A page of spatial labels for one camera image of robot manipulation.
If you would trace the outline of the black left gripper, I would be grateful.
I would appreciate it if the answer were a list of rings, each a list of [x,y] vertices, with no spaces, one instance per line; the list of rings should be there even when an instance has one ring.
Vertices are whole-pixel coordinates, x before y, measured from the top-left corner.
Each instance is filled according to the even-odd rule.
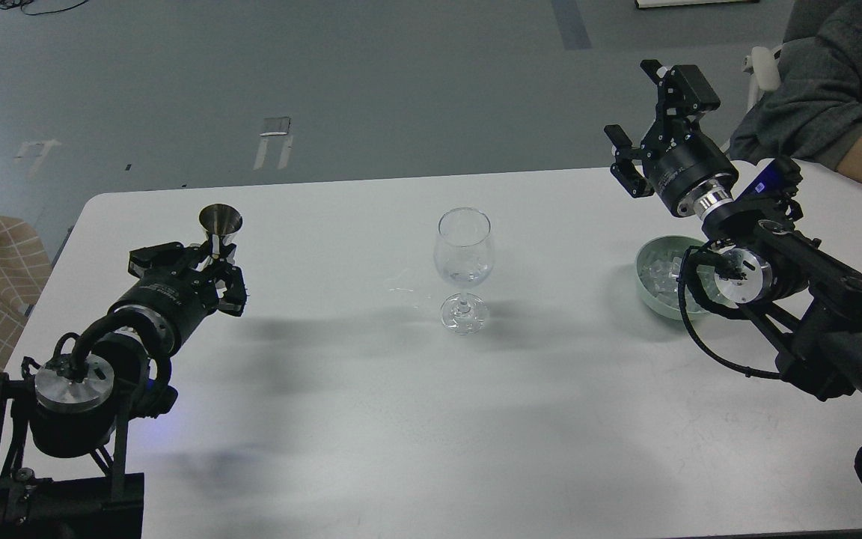
[[[228,262],[215,265],[215,285],[194,273],[206,257],[205,243],[160,243],[131,250],[129,274],[139,278],[116,303],[114,311],[140,311],[158,329],[168,354],[177,353],[206,317],[216,311],[242,317],[247,290],[242,270]],[[218,296],[219,281],[224,290]]]

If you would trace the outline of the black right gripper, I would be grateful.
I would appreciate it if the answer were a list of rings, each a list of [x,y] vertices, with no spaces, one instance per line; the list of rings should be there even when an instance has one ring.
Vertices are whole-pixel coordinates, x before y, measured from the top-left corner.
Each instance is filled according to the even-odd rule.
[[[738,171],[719,146],[700,132],[699,121],[721,106],[721,98],[697,65],[664,66],[657,59],[643,59],[641,68],[657,86],[655,120],[643,143],[678,142],[667,151],[647,152],[633,145],[620,125],[605,125],[603,132],[614,150],[610,173],[633,198],[656,195],[673,217],[694,215],[691,192],[705,182],[729,190]],[[644,175],[636,163],[644,164]]]

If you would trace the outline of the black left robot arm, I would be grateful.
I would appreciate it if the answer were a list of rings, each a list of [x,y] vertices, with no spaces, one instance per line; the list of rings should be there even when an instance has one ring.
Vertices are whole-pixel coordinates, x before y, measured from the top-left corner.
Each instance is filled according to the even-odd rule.
[[[136,283],[51,358],[0,372],[0,538],[139,538],[144,475],[126,470],[129,423],[170,412],[172,358],[217,311],[247,300],[236,245],[161,243],[129,255]]]

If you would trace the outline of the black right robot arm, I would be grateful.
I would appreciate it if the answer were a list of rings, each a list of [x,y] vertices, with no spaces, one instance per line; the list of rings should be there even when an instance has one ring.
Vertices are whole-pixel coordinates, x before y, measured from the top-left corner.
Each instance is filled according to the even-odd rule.
[[[685,248],[676,277],[691,340],[731,371],[790,383],[819,401],[862,393],[862,273],[795,228],[799,164],[775,157],[734,195],[735,165],[699,126],[721,105],[699,67],[640,66],[657,89],[655,120],[639,143],[620,125],[605,127],[610,173],[633,198],[657,195],[673,217],[700,219],[705,242]],[[775,371],[715,354],[692,327],[688,301],[751,322],[775,348]]]

